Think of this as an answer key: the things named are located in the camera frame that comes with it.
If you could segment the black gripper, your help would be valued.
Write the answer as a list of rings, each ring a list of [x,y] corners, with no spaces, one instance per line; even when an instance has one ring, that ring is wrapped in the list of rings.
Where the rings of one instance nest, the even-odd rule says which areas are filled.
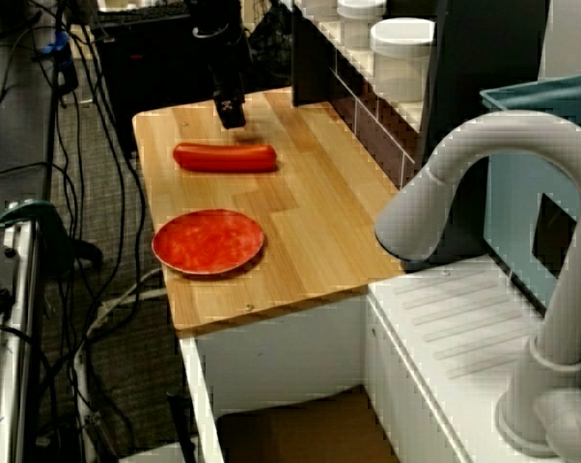
[[[236,38],[213,46],[207,53],[208,66],[215,86],[215,108],[226,129],[246,125],[242,73],[252,64],[247,37],[241,32]]]

